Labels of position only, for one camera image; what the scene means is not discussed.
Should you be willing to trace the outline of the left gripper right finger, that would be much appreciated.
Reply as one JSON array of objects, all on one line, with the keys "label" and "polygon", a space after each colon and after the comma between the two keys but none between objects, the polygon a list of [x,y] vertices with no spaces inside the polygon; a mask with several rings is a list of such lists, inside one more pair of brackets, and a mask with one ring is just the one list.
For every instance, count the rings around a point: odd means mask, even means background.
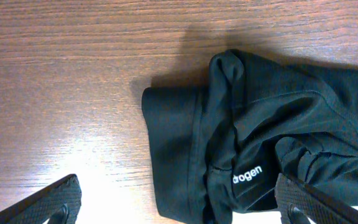
[{"label": "left gripper right finger", "polygon": [[282,224],[358,224],[358,210],[292,176],[278,175],[275,199]]}]

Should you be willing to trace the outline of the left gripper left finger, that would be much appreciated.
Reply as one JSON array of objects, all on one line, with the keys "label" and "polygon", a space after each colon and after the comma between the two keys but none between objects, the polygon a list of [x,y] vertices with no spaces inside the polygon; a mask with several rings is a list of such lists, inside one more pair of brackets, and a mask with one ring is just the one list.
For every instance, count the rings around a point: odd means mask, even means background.
[{"label": "left gripper left finger", "polygon": [[0,211],[0,223],[75,224],[81,207],[77,175],[69,174]]}]

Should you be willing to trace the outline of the black Sydrogen t-shirt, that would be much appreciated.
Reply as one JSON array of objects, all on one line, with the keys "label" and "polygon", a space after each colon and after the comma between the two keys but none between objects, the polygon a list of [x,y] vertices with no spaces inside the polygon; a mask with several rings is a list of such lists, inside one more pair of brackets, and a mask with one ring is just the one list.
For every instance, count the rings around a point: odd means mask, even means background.
[{"label": "black Sydrogen t-shirt", "polygon": [[358,70],[215,55],[206,87],[144,90],[159,214],[230,223],[277,209],[279,174],[358,206]]}]

